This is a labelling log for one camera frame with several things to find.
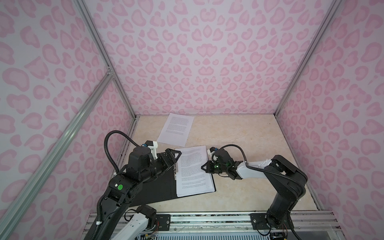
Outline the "printed sheet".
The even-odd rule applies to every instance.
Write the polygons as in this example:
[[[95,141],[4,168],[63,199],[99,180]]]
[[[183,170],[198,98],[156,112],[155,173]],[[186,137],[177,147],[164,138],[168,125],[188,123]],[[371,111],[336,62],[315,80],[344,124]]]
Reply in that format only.
[[[185,147],[195,117],[170,113],[157,139],[158,143]]]
[[[176,194],[178,198],[216,191],[212,175],[201,167],[208,162],[205,146],[178,149],[182,154],[176,165]]]

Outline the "blue A4 clip folder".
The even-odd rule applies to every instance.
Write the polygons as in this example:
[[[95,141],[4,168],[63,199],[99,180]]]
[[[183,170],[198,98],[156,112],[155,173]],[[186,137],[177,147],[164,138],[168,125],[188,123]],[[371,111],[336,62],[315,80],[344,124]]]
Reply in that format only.
[[[145,183],[131,205],[139,206],[179,199],[176,194],[176,165],[157,180]]]

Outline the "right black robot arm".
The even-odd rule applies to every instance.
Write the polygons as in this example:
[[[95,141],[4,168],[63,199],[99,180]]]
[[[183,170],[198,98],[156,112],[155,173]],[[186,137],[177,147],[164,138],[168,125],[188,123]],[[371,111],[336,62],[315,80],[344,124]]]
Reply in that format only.
[[[231,180],[267,179],[276,190],[270,207],[260,221],[270,229],[291,227],[290,213],[306,194],[307,175],[281,155],[260,162],[250,162],[237,145],[226,145],[208,150],[208,160],[201,166],[207,174],[226,174]]]

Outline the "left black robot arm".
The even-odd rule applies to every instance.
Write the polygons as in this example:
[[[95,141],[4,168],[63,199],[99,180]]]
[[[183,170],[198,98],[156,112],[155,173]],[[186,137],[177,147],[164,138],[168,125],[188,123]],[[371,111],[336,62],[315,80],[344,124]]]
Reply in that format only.
[[[134,148],[128,164],[110,180],[105,193],[98,200],[97,216],[85,239],[108,240],[143,185],[156,181],[170,171],[181,155],[181,151],[166,149],[163,153],[157,153],[155,159],[149,147]]]

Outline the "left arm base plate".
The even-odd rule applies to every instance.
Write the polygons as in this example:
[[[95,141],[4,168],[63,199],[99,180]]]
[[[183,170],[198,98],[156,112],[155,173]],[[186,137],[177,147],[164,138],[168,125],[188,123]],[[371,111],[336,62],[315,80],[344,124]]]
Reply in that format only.
[[[171,225],[171,215],[169,214],[160,214],[156,216],[156,230],[160,232],[165,232],[170,230]]]

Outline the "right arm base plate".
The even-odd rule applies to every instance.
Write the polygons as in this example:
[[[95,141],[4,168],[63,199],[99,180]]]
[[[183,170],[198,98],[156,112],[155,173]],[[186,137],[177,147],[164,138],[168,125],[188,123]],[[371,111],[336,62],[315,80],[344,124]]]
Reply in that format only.
[[[250,214],[251,224],[253,230],[277,230],[281,229],[285,225],[288,229],[293,226],[291,217],[288,218],[288,214],[276,218],[273,215],[267,213],[251,213]]]

